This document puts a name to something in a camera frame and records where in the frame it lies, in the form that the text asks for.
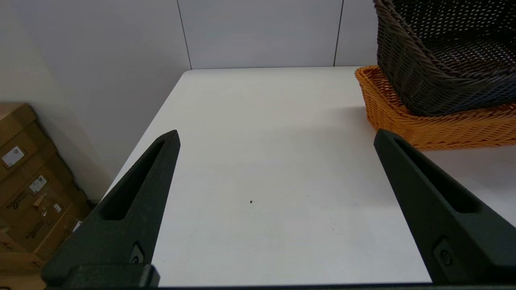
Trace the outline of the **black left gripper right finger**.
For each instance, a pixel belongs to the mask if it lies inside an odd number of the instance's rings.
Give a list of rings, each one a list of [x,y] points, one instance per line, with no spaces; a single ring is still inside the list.
[[[515,227],[405,139],[374,147],[435,284],[514,284]]]

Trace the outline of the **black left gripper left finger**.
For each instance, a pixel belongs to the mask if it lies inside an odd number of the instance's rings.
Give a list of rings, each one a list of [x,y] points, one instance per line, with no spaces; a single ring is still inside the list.
[[[180,149],[158,137],[48,261],[46,285],[157,285],[151,264]]]

